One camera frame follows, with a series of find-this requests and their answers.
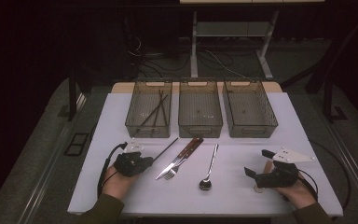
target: human hand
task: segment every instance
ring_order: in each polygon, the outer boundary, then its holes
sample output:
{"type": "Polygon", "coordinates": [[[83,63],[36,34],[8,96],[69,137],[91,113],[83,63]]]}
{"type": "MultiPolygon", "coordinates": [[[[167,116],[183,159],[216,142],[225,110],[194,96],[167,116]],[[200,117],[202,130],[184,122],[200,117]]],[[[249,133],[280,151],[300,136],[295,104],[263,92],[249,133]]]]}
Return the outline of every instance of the human hand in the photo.
{"type": "Polygon", "coordinates": [[[112,165],[104,174],[105,183],[103,184],[102,193],[122,200],[138,177],[139,175],[132,177],[124,176],[112,165]]]}
{"type": "Polygon", "coordinates": [[[315,198],[300,180],[297,180],[293,186],[275,189],[280,192],[280,194],[286,196],[296,209],[301,209],[316,203],[315,198]]]}

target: dark background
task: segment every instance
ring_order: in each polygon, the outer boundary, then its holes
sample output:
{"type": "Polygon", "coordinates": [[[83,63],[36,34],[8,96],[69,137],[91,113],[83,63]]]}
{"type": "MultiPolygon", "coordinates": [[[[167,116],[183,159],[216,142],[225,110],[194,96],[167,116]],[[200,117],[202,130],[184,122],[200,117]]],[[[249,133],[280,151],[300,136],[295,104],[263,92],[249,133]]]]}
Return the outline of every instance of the dark background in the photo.
{"type": "MultiPolygon", "coordinates": [[[[354,6],[358,6],[358,1],[283,8],[274,38],[335,40],[358,21],[358,7],[354,6]]],[[[263,13],[267,12],[260,10],[252,15],[263,17],[263,13]]],[[[243,13],[212,14],[243,19],[243,13]]],[[[75,72],[82,91],[90,91],[95,85],[112,85],[121,79],[131,80],[134,69],[127,53],[131,34],[174,57],[177,37],[191,32],[189,11],[145,9],[131,13],[130,19],[128,16],[128,11],[68,12],[51,8],[48,2],[0,0],[0,188],[51,94],[71,72],[75,72]]],[[[203,17],[220,20],[208,14],[203,17]]],[[[358,32],[331,74],[358,108],[358,32]]]]}

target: sleeve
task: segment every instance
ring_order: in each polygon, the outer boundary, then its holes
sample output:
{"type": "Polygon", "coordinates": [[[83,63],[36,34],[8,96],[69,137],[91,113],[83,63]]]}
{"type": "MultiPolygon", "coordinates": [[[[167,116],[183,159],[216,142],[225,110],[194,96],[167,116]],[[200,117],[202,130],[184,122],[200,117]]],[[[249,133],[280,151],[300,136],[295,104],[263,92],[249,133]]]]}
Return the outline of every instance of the sleeve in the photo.
{"type": "Polygon", "coordinates": [[[331,218],[325,213],[319,203],[296,210],[293,215],[297,224],[330,224],[333,223],[331,218]]]}
{"type": "Polygon", "coordinates": [[[117,223],[124,203],[112,196],[101,194],[98,201],[87,212],[80,215],[76,224],[117,223]]]}

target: wire mesh basket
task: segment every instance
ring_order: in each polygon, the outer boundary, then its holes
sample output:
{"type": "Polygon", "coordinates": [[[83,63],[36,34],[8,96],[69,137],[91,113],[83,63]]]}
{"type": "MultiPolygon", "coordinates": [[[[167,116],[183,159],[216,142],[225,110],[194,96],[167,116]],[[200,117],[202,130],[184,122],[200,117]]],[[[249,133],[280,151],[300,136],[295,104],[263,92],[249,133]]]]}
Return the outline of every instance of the wire mesh basket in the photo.
{"type": "Polygon", "coordinates": [[[179,91],[179,136],[218,138],[223,119],[215,78],[182,78],[179,91]]]}
{"type": "Polygon", "coordinates": [[[170,137],[171,100],[171,78],[139,78],[125,123],[130,137],[170,137]]]}
{"type": "Polygon", "coordinates": [[[278,126],[261,81],[226,78],[223,99],[233,138],[269,138],[278,126]]]}

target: spoon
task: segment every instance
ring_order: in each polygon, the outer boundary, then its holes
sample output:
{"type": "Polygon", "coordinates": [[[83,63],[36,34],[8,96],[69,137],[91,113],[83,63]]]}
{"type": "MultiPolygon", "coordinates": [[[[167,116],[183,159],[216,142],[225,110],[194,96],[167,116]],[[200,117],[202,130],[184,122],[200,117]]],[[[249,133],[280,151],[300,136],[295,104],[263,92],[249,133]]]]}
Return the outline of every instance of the spoon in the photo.
{"type": "Polygon", "coordinates": [[[202,189],[202,190],[209,190],[212,187],[212,183],[211,183],[211,180],[209,180],[209,176],[211,175],[212,165],[214,162],[214,158],[216,157],[216,152],[217,152],[218,148],[219,148],[219,145],[216,144],[216,146],[214,146],[214,151],[213,151],[213,155],[212,155],[211,165],[209,166],[208,175],[206,176],[205,179],[200,181],[200,189],[202,189]]]}

